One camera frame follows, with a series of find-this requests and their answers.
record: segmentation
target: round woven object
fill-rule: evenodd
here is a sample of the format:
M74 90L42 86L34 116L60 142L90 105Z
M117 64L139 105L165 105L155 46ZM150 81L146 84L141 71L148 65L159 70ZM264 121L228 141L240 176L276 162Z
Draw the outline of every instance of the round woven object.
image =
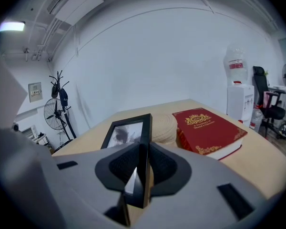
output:
M172 114L153 114L153 142L171 144L176 136L177 121Z

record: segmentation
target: bottle label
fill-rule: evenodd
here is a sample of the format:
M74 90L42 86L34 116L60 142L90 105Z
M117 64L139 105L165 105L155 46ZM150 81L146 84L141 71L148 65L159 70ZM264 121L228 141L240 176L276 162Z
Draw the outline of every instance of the bottle label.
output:
M250 126L249 126L249 127L254 130L254 128L255 128L255 123L250 122Z
M232 69L239 69L239 68L243 68L243 61L241 59L238 60L232 60L229 62L229 68L230 70Z

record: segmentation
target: book cover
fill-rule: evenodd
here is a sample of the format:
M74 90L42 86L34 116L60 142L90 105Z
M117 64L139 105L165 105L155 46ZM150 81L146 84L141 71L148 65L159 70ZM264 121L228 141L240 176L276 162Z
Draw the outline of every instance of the book cover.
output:
M227 152L214 158L227 156L240 147L240 139L247 134L245 130L203 108L177 112L173 116L178 123L177 135L183 148L201 155L210 155L229 146Z

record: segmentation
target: fluorescent light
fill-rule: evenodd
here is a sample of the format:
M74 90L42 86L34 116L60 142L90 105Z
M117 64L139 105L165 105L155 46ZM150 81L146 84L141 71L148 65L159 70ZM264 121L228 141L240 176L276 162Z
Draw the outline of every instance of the fluorescent light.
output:
M3 22L0 25L0 31L23 31L23 22Z

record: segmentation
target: black picture frame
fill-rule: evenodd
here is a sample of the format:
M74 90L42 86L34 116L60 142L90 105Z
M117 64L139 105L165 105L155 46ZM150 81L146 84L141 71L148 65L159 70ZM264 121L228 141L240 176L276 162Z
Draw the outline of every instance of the black picture frame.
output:
M128 119L112 122L107 135L103 141L101 149L107 148L115 127L122 125L130 125L142 122L142 132L139 144L139 164L134 182L133 194L124 192L126 203L139 208L144 208L148 203L149 190L149 143L152 139L153 117L151 114L144 114Z

